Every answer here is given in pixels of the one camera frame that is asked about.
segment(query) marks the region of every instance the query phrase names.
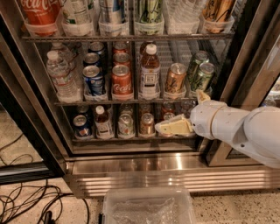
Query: plastic bin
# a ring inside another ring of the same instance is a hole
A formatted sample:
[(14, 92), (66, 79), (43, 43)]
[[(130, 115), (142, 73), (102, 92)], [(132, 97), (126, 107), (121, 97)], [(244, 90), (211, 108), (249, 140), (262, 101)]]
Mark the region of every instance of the plastic bin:
[(109, 190), (103, 202), (104, 224), (195, 224), (190, 193), (183, 187)]

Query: water bottle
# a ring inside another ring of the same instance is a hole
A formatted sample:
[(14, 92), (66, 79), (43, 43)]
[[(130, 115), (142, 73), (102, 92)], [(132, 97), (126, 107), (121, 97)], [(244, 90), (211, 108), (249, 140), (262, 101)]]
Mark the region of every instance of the water bottle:
[(59, 100), (62, 102), (77, 102), (78, 88), (68, 62), (62, 59), (57, 51), (48, 52), (47, 58), (46, 70), (58, 91)]

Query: brown bottle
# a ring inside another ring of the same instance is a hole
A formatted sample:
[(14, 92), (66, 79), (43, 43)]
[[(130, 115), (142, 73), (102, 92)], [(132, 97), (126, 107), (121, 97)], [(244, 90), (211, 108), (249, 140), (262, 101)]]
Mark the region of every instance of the brown bottle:
[(157, 46), (148, 44), (141, 61), (140, 93), (144, 99), (157, 98), (160, 93), (159, 75), (160, 63), (157, 56)]

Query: pepsi can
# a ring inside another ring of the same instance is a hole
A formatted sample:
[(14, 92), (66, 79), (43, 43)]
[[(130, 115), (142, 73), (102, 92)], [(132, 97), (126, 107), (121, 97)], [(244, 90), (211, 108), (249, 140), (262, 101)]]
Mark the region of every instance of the pepsi can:
[(92, 96), (105, 95), (105, 79), (98, 66), (86, 66), (83, 71), (86, 88)]

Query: drink label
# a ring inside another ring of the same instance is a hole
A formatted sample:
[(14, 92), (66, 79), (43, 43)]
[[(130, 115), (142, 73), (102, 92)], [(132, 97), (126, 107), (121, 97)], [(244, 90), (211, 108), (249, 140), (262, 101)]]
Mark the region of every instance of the drink label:
[(141, 66), (140, 91), (146, 95), (154, 95), (159, 92), (160, 67), (145, 68)]
[(110, 121), (106, 122), (96, 122), (96, 127), (98, 130), (98, 134), (101, 137), (109, 137), (113, 135), (113, 129)]

